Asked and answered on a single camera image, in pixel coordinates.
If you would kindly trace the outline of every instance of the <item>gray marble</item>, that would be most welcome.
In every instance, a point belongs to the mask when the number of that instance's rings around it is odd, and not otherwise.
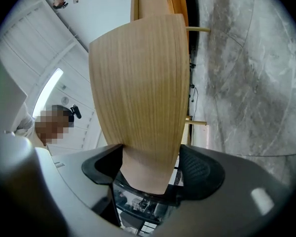
[[[196,110],[195,119],[208,122],[207,146],[243,156],[296,154],[296,26],[289,14],[278,0],[199,5],[200,25],[212,32],[200,33],[193,73],[199,99],[190,115]],[[197,133],[194,144],[204,146]]]
[[[248,34],[254,0],[198,0],[200,26],[220,30],[240,45]]]

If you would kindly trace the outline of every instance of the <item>wood grain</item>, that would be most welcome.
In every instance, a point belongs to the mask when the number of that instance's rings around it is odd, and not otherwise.
[[[139,18],[171,14],[167,0],[139,0]]]
[[[130,3],[130,21],[139,19],[139,0],[131,0]]]
[[[186,0],[168,0],[168,5],[171,13],[183,15],[185,26],[188,26]]]
[[[108,144],[124,144],[121,172],[135,189],[163,194],[179,152],[189,88],[182,15],[133,21],[89,48],[94,104]]]

